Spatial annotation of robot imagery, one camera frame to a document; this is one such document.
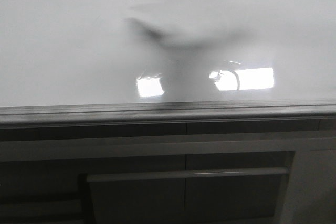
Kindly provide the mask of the white whiteboard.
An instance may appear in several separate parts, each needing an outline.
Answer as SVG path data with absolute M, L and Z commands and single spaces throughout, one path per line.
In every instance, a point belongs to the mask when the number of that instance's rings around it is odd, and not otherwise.
M 1 127 L 335 117 L 335 0 L 1 0 Z

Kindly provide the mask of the grey metal table frame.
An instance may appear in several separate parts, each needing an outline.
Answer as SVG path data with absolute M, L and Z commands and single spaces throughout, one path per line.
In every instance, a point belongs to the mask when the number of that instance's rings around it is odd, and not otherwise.
M 2 129 L 1 223 L 335 223 L 335 119 Z

